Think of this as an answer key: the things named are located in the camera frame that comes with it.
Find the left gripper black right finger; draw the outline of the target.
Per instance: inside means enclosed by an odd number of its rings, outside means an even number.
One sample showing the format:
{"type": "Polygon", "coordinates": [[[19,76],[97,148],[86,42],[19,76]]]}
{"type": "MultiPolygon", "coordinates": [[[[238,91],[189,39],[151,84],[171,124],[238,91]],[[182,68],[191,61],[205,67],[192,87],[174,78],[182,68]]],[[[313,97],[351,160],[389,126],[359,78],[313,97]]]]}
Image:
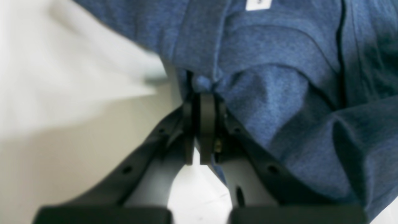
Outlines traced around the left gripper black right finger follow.
{"type": "Polygon", "coordinates": [[[228,224],[365,224],[359,205],[337,203],[304,185],[262,149],[217,95],[199,94],[202,165],[222,168],[233,210],[228,224]]]}

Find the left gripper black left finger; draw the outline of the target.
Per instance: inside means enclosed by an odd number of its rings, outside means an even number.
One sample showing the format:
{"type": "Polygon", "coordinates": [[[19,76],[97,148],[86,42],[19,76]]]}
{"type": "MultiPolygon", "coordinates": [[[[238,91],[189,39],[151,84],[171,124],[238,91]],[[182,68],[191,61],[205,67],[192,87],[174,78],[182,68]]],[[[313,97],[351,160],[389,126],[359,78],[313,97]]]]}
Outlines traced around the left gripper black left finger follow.
{"type": "Polygon", "coordinates": [[[193,164],[194,95],[162,119],[145,141],[91,189],[42,207],[34,224],[171,224],[173,181],[193,164]]]}

